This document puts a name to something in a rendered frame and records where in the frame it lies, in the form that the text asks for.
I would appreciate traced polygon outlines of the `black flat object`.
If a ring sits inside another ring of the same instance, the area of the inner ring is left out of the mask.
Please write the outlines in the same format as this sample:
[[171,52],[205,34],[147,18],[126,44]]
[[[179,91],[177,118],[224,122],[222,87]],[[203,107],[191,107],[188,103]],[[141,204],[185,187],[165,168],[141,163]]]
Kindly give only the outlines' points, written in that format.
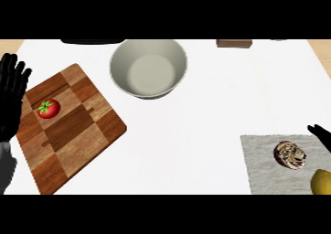
[[125,39],[60,39],[66,44],[75,45],[104,45],[120,43]]

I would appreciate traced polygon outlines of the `brown wooden block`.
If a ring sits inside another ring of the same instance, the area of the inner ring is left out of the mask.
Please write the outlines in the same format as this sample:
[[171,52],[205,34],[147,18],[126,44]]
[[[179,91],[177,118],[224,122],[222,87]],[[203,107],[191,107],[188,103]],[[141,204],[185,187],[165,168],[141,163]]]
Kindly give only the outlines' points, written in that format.
[[252,45],[250,39],[216,39],[215,45],[219,48],[249,48]]

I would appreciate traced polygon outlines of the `grey placemat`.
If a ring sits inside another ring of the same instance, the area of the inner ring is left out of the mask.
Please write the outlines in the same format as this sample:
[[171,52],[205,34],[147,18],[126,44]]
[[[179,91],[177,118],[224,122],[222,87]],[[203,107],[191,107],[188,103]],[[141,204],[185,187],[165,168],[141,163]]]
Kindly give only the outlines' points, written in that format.
[[[331,153],[314,135],[242,135],[247,181],[253,195],[309,195],[309,179],[317,169],[331,172]],[[293,170],[274,159],[275,145],[289,141],[306,155]]]

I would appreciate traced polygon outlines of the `brown checkered cutting board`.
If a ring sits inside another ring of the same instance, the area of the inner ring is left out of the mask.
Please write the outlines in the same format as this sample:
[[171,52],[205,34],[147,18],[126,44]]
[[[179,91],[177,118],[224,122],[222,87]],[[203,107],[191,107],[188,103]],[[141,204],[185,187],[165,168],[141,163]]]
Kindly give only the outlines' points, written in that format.
[[[54,99],[60,112],[38,117]],[[76,64],[69,65],[23,95],[16,134],[41,194],[52,194],[126,131],[110,104]]]

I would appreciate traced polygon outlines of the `red tomato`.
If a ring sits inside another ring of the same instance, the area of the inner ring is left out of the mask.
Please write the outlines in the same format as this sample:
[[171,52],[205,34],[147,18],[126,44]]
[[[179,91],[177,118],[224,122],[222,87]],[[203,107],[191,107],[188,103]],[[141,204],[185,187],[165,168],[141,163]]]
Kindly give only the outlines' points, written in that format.
[[51,119],[57,116],[58,112],[60,104],[54,99],[45,100],[36,108],[38,117],[41,119]]

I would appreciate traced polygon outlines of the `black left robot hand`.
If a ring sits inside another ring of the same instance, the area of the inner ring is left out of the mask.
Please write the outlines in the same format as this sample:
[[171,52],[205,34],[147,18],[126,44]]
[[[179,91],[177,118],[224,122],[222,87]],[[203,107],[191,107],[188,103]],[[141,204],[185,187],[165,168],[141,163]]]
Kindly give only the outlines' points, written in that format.
[[0,143],[7,142],[19,130],[23,93],[32,69],[5,53],[0,60]]

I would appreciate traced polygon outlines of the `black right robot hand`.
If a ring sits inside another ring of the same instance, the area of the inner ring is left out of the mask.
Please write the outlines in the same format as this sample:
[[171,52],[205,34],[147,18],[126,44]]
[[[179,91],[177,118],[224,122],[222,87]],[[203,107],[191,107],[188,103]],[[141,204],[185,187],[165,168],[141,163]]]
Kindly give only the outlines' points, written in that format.
[[306,127],[308,131],[315,135],[318,138],[326,150],[331,153],[331,132],[323,129],[318,124]]

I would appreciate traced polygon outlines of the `yellow lemon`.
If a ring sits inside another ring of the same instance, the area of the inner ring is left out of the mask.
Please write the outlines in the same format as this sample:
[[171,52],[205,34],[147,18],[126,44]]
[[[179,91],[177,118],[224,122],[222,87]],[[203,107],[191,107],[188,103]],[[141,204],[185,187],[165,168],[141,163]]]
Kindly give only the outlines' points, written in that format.
[[331,172],[318,169],[309,180],[309,189],[314,195],[331,195]]

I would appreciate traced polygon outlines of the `pale grey bowl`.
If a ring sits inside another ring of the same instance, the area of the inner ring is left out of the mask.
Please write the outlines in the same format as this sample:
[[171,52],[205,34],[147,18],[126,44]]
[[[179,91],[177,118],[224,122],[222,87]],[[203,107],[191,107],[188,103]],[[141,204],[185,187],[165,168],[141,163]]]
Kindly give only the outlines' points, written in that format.
[[187,57],[172,39],[129,39],[109,62],[117,88],[138,99],[162,98],[178,86],[187,70]]

